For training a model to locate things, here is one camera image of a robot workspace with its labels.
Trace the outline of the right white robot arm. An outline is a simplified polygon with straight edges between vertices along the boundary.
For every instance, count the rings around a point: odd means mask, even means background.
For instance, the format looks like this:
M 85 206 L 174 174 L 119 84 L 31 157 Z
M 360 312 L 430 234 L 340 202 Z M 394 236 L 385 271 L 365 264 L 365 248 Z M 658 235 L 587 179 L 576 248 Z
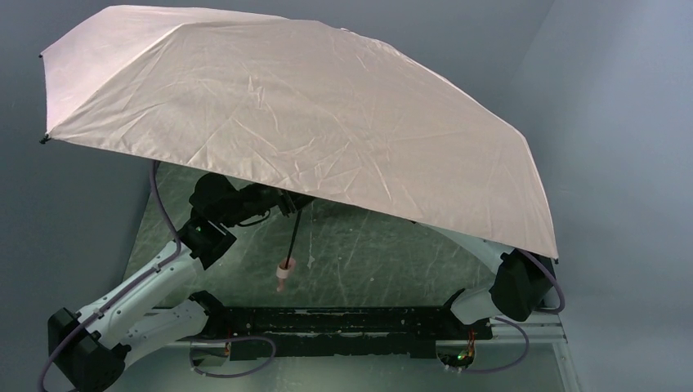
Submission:
M 448 229 L 432 229 L 470 252 L 494 276 L 488 283 L 454 295 L 449 302 L 451 312 L 466 325 L 496 316 L 524 322 L 553 288 L 546 276 L 555 274 L 550 257 Z

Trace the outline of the pink folding umbrella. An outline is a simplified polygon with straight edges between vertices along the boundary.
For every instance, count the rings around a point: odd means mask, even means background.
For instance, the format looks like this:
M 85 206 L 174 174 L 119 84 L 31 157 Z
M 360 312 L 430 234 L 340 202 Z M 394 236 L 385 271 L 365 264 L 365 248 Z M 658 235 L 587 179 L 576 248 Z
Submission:
M 316 20 L 117 5 L 41 57 L 53 140 L 559 256 L 526 138 L 386 42 Z

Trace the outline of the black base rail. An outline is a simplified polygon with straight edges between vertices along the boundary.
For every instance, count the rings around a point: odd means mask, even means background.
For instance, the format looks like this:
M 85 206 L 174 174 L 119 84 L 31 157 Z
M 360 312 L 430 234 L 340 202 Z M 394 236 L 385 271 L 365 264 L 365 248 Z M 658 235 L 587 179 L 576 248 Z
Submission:
M 490 321 L 460 322 L 443 306 L 228 307 L 209 319 L 213 338 L 265 336 L 278 357 L 407 355 L 433 359 L 443 341 L 489 340 Z

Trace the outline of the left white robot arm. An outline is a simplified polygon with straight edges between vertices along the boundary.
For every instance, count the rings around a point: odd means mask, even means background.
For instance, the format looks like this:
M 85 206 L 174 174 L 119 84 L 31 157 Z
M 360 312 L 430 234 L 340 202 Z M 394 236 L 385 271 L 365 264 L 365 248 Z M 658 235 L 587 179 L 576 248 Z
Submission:
M 313 200 L 257 183 L 236 189 L 216 173 L 202 176 L 189 198 L 189 220 L 156 257 L 91 304 L 49 318 L 49 363 L 75 390 L 104 391 L 127 367 L 173 341 L 230 335 L 230 311 L 206 291 L 151 318 L 147 313 L 226 254 L 236 240 L 230 229 L 259 224 L 273 208 L 299 215 Z

